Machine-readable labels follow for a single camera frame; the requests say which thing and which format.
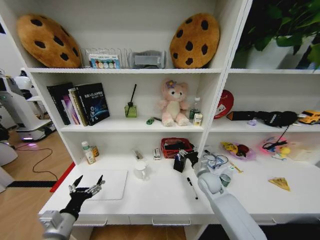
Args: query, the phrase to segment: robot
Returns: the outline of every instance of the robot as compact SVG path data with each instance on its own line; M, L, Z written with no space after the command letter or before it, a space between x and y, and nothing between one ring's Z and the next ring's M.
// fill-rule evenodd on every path
M255 220L244 209L240 202L224 189L217 175L210 173L208 166L198 162L197 152L191 152L184 157L191 161L191 165L198 177L198 186L208 198L214 214L231 240L267 240ZM44 240L68 240L74 222L79 216L81 205L86 199L97 194L101 185L105 183L102 177L97 184L88 188L76 188L81 181L78 178L69 186L71 200L66 208L58 211L46 211L40 222L45 228Z
M15 130L22 141L39 141L56 130L50 119L38 119L15 80L0 72L0 103L18 126Z

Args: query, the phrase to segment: white cup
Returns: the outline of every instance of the white cup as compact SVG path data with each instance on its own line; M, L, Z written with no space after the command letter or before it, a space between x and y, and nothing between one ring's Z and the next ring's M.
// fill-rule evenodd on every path
M137 161L134 166L134 174L138 179L147 180L148 164L144 161Z

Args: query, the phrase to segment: cutting board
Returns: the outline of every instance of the cutting board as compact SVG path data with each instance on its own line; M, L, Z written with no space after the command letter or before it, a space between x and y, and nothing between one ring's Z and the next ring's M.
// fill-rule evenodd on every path
M102 190L87 201L121 200L123 198L128 170L88 170L82 174L83 177L77 186L78 188L92 187L101 175L105 181L105 184L101 185Z

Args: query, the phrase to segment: flower on bear's head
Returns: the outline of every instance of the flower on bear's head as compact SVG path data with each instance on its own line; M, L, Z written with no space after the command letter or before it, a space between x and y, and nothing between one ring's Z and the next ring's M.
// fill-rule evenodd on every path
M173 89L175 86L176 86L177 82L176 81L173 81L173 80L170 80L170 81L167 81L165 83L166 87L168 89Z

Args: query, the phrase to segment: pen holder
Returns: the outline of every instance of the pen holder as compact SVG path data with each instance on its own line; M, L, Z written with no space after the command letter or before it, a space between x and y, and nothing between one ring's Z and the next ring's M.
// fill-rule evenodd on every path
M185 169L186 161L187 159L184 157L181 157L180 160L174 159L173 169L182 173Z

